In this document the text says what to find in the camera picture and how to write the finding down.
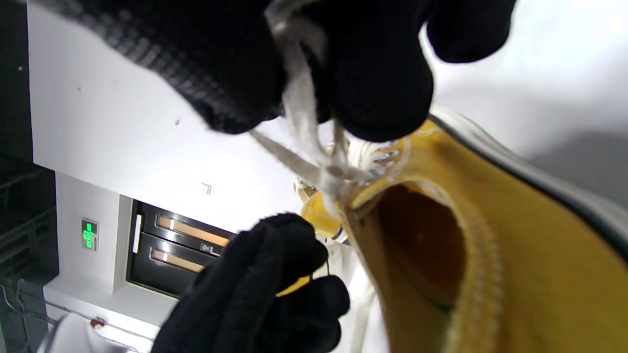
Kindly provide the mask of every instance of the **exit sign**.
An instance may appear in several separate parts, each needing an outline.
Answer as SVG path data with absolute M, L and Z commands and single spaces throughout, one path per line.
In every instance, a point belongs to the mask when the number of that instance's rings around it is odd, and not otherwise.
M 81 219 L 81 243 L 86 249 L 96 251 L 98 245 L 98 223 Z

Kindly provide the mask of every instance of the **white wall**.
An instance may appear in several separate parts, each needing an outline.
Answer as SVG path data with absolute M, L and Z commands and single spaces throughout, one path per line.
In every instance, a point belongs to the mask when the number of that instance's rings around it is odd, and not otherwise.
M 228 231 L 299 210 L 293 175 L 249 136 L 209 131 L 87 30 L 36 6 L 28 29 L 35 163 Z

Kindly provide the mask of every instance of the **black panel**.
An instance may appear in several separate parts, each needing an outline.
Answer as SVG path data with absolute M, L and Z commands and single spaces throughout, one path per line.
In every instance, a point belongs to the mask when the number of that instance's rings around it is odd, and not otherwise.
M 131 264 L 131 280 L 175 296 L 180 296 L 191 285 L 197 273 L 153 259 L 151 257 L 153 250 L 197 264 L 208 265 L 215 259 L 200 251 L 142 233 L 139 251 L 133 256 Z
M 0 154 L 33 161 L 26 6 L 0 0 Z
M 142 217 L 140 229 L 136 230 L 136 217 Z M 159 207 L 135 201 L 131 222 L 131 241 L 129 242 L 129 259 L 127 262 L 127 280 L 150 290 L 179 297 L 194 281 L 197 272 L 155 259 L 153 251 L 157 250 L 169 256 L 175 256 L 195 264 L 206 266 L 215 261 L 224 247 L 197 237 L 186 235 L 157 225 L 159 217 L 172 219 L 201 231 L 211 233 L 227 240 L 236 236 L 197 220 L 170 212 Z M 137 253 L 133 252 L 135 234 L 139 234 Z
M 194 250 L 203 251 L 205 253 L 220 255 L 222 254 L 223 247 L 217 244 L 213 244 L 211 242 L 203 241 L 196 237 L 188 236 L 188 235 L 176 232 L 176 231 L 171 231 L 169 229 L 159 227 L 157 225 L 157 218 L 159 216 L 164 216 L 170 219 L 175 219 L 182 223 L 188 224 L 194 228 L 201 229 L 203 231 L 215 234 L 225 239 L 233 239 L 233 237 L 235 236 L 234 233 L 225 231 L 224 229 L 214 227 L 212 225 L 208 225 L 208 224 L 199 222 L 197 220 L 193 220 L 191 218 L 176 214 L 174 212 L 170 212 L 164 209 L 160 209 L 159 207 L 155 207 L 155 206 L 144 204 L 144 203 L 138 204 L 138 214 L 141 214 L 143 216 L 143 220 L 142 220 L 143 232 L 152 234 L 162 239 L 166 239 L 168 241 L 175 242 L 177 244 L 181 244 L 186 247 L 190 247 Z

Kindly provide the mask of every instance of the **shoe opening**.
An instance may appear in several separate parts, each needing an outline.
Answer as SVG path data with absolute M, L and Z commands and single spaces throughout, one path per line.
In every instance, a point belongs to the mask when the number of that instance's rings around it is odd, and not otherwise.
M 376 211 L 386 247 L 408 280 L 436 304 L 453 305 L 466 258 L 453 212 L 415 184 L 386 190 Z

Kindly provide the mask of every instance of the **orange light strip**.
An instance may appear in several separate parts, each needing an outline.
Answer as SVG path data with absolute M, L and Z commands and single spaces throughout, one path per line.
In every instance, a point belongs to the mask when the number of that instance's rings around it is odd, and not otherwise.
M 176 219 L 171 219 L 163 216 L 157 218 L 157 225 L 161 228 L 168 229 L 170 231 L 176 231 L 187 236 L 199 238 L 201 240 L 211 242 L 212 244 L 226 246 L 229 243 L 229 239 L 217 236 L 209 232 L 205 232 L 201 229 L 194 228 L 191 225 L 181 223 Z
M 203 265 L 193 263 L 191 261 L 187 261 L 186 259 L 182 259 L 172 254 L 164 253 L 159 250 L 153 250 L 153 252 L 151 253 L 151 257 L 163 263 L 171 264 L 176 267 L 189 269 L 190 271 L 194 271 L 194 272 L 201 272 L 201 270 L 204 268 Z

